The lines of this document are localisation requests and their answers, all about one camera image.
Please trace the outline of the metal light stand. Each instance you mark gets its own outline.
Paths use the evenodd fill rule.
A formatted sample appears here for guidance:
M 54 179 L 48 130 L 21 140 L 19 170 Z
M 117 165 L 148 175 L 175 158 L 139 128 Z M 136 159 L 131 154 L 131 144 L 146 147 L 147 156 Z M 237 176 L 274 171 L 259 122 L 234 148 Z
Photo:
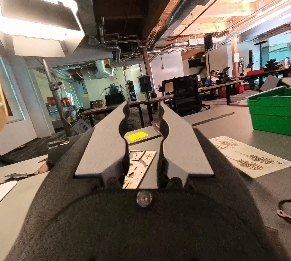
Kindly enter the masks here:
M 71 136 L 71 130 L 70 130 L 70 127 L 62 115 L 62 101 L 61 101 L 61 97 L 59 96 L 59 93 L 58 93 L 59 84 L 56 81 L 54 73 L 53 73 L 53 70 L 51 70 L 50 65 L 48 64 L 48 62 L 46 61 L 46 59 L 44 57 L 42 57 L 41 61 L 42 61 L 42 64 L 44 65 L 44 69 L 46 71 L 49 89 L 54 96 L 56 107 L 57 107 L 57 110 L 59 112 L 62 125 L 63 125 L 63 130 L 66 132 L 66 135 L 69 138 L 69 136 Z

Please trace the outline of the green plastic bin stack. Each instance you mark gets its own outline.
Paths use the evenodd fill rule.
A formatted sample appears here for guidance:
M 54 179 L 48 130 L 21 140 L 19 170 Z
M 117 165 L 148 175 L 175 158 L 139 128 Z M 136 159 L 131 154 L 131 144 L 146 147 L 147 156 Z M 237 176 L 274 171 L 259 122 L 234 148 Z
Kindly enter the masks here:
M 291 88 L 276 87 L 246 97 L 254 130 L 291 135 Z

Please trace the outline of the long dark office table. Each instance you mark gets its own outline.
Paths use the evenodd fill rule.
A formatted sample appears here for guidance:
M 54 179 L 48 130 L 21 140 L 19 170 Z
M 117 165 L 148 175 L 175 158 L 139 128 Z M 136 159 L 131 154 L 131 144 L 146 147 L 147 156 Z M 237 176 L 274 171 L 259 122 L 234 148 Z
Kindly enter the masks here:
M 139 110 L 139 117 L 140 117 L 140 123 L 141 128 L 144 128 L 144 121 L 143 121 L 143 116 L 142 116 L 142 110 L 141 110 L 141 105 L 147 104 L 146 100 L 140 100 L 140 101 L 129 101 L 129 107 L 138 107 Z M 114 105 L 114 106 L 107 106 L 107 107 L 100 107 L 100 108 L 93 108 L 85 110 L 84 112 L 81 112 L 81 116 L 89 117 L 91 127 L 95 125 L 95 120 L 94 120 L 94 115 L 100 115 L 104 113 L 106 117 L 106 113 L 113 111 L 115 108 L 117 108 L 119 105 Z

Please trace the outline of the small wooden parts sheet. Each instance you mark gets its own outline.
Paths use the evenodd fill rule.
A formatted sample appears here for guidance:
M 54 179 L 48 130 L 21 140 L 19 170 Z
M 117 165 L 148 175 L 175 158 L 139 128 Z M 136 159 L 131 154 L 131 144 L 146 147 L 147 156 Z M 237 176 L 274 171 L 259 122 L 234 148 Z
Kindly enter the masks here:
M 129 151 L 129 170 L 125 176 L 123 189 L 138 189 L 146 176 L 156 151 L 131 150 Z

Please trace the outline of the black cabinet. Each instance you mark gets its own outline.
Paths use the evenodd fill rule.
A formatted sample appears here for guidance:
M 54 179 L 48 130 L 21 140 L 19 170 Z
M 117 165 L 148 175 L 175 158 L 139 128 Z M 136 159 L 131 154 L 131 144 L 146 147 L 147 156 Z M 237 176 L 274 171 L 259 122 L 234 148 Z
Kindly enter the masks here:
M 111 94 L 111 95 L 105 95 L 105 101 L 106 106 L 116 106 L 125 101 L 125 97 L 121 92 Z

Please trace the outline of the framed panel on stand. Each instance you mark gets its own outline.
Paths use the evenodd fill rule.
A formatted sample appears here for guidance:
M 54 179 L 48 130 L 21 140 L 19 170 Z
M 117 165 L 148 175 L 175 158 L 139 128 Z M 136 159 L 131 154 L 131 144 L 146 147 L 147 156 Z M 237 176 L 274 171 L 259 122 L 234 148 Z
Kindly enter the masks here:
M 152 76 L 151 74 L 138 76 L 139 89 L 140 94 L 147 95 L 147 103 L 148 103 L 148 115 L 149 119 L 152 121 L 152 108 L 150 104 L 150 95 L 153 92 L 153 84 L 152 84 Z

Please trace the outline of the dark labelled case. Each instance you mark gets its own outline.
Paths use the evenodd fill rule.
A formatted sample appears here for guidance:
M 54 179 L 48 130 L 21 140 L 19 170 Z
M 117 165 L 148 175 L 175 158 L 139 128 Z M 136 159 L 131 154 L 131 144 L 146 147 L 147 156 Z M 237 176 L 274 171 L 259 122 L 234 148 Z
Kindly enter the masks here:
M 55 140 L 47 143 L 47 165 L 51 168 L 58 159 L 66 153 L 70 144 L 70 138 L 65 138 L 61 140 Z

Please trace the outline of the black mesh office chair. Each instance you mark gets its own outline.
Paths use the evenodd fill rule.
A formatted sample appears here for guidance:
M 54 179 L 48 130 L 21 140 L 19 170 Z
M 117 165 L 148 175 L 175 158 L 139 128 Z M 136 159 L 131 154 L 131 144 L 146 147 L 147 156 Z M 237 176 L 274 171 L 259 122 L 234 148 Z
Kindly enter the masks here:
M 197 113 L 201 109 L 210 109 L 202 105 L 198 94 L 197 74 L 173 77 L 173 110 L 181 117 Z

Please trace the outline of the white cutout board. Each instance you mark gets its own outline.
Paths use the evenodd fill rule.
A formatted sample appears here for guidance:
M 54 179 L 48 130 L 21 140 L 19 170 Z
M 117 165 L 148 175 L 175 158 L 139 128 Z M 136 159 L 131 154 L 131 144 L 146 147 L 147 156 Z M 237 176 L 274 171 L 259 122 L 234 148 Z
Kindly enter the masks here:
M 3 182 L 0 184 L 0 201 L 18 184 L 16 180 Z

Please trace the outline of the black hanging speaker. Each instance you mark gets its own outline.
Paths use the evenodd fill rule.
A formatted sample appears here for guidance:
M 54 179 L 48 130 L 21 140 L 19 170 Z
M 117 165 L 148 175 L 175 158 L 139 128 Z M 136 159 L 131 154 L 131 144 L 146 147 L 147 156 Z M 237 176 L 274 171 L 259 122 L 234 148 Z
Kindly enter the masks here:
M 207 36 L 204 37 L 204 45 L 206 50 L 209 50 L 213 47 L 212 34 L 208 34 Z

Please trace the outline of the printed instruction sheet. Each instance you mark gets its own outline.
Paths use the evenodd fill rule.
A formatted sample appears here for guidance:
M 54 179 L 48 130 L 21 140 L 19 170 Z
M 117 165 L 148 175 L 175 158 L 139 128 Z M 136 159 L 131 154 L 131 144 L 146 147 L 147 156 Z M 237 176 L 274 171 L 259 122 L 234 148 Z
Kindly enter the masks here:
M 290 168 L 291 162 L 225 135 L 209 140 L 240 171 L 252 179 Z

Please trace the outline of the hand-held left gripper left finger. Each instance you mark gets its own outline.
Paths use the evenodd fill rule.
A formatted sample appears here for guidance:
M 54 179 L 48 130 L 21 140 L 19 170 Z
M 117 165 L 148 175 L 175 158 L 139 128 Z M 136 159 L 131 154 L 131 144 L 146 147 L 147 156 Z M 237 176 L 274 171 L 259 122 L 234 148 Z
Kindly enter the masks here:
M 129 103 L 124 101 L 95 127 L 76 170 L 76 177 L 119 179 L 129 170 L 128 132 Z

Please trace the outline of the yellow sticky note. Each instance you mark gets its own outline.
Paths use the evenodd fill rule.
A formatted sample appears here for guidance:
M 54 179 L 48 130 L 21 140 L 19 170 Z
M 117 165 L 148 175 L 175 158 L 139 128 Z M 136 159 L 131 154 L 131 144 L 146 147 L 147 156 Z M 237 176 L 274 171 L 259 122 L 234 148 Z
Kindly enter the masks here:
M 126 135 L 126 138 L 130 141 L 130 142 L 135 142 L 137 140 L 140 140 L 140 139 L 143 139 L 143 138 L 147 138 L 149 136 L 148 133 L 143 132 L 143 131 L 140 131 L 140 132 L 136 132 L 133 134 L 130 134 L 130 135 Z

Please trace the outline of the studio light panel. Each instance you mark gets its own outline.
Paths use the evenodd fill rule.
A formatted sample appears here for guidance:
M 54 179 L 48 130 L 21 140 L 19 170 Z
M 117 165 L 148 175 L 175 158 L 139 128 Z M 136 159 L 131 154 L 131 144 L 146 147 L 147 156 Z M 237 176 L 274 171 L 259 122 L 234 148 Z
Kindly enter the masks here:
M 84 37 L 73 0 L 0 0 L 1 45 L 15 56 L 65 58 Z

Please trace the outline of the black knobbly device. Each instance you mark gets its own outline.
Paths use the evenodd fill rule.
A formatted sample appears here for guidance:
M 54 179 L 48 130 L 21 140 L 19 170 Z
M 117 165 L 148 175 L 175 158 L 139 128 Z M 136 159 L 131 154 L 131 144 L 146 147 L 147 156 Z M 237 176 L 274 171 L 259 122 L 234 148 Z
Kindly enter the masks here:
M 230 82 L 230 77 L 228 75 L 228 71 L 223 71 L 218 74 L 217 84 L 225 84 Z
M 268 72 L 268 71 L 275 71 L 278 70 L 278 62 L 276 61 L 276 59 L 270 59 L 269 61 L 267 61 L 267 63 L 265 64 L 264 71 Z

